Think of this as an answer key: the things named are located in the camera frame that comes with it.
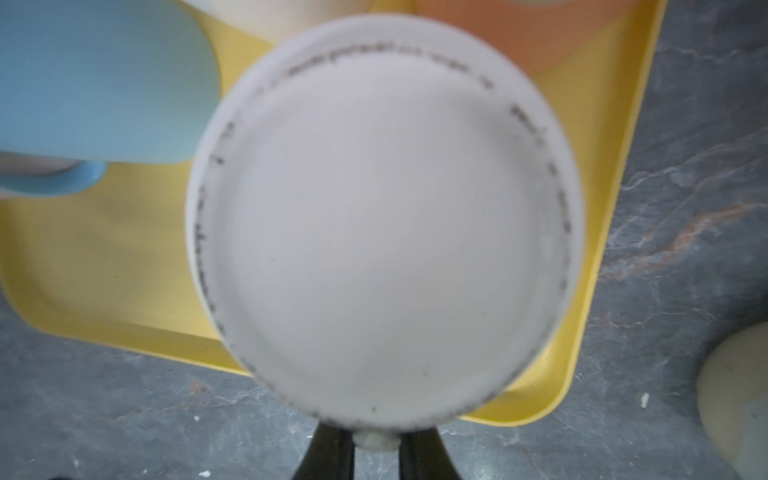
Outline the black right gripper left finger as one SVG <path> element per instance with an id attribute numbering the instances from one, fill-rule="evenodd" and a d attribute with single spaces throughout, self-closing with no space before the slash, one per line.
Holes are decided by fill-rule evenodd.
<path id="1" fill-rule="evenodd" d="M 349 430 L 320 423 L 293 480 L 353 480 L 355 444 Z"/>

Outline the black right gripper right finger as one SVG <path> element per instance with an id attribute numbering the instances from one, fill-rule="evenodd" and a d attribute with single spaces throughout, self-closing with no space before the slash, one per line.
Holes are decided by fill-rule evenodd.
<path id="1" fill-rule="evenodd" d="M 436 428 L 400 436 L 399 479 L 461 479 Z"/>

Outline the speckled white mug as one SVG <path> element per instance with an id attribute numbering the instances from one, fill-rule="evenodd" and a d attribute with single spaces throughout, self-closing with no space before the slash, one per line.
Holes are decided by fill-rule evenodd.
<path id="1" fill-rule="evenodd" d="M 697 384 L 703 428 L 741 479 L 767 477 L 767 324 L 723 341 L 704 362 Z"/>

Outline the cream mug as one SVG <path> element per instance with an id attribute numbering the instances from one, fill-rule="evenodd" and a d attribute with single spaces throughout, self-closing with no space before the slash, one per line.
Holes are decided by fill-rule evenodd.
<path id="1" fill-rule="evenodd" d="M 223 344 L 352 431 L 468 414 L 536 360 L 578 283 L 585 205 L 553 109 L 476 37 L 403 14 L 309 29 L 224 97 L 188 258 Z"/>

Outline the pink mug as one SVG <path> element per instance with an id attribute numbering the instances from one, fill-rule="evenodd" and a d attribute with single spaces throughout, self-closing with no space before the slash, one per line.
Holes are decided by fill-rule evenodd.
<path id="1" fill-rule="evenodd" d="M 55 197 L 80 190 L 79 162 L 61 158 L 1 153 L 1 199 Z"/>

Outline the white ribbed mug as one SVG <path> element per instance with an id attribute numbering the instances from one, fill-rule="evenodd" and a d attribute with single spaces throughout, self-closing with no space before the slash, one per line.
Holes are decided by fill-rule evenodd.
<path id="1" fill-rule="evenodd" d="M 186 0 L 186 4 L 251 36 L 279 43 L 338 18 L 370 11 L 370 0 Z"/>

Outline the light blue mug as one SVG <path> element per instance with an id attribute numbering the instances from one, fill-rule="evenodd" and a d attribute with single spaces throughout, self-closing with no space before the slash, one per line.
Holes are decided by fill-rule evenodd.
<path id="1" fill-rule="evenodd" d="M 212 45 L 176 1 L 1 5 L 1 153 L 78 161 L 77 192 L 112 163 L 190 159 L 220 95 Z"/>

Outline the orange mug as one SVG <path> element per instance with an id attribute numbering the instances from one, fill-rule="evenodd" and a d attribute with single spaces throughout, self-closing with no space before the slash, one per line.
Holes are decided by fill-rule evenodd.
<path id="1" fill-rule="evenodd" d="M 419 15 L 460 28 L 493 46 L 529 75 L 566 59 L 633 0 L 423 0 Z"/>

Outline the yellow plastic tray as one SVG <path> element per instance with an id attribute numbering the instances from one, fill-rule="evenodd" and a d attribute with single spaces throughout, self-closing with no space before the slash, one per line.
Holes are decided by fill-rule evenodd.
<path id="1" fill-rule="evenodd" d="M 539 358 L 506 391 L 468 415 L 516 427 L 566 396 L 641 109 L 663 1 L 642 1 L 535 83 L 577 159 L 587 209 L 574 300 Z M 1 205 L 1 286 L 36 329 L 239 373 L 196 297 L 183 248 L 190 167 L 114 164 L 75 195 Z"/>

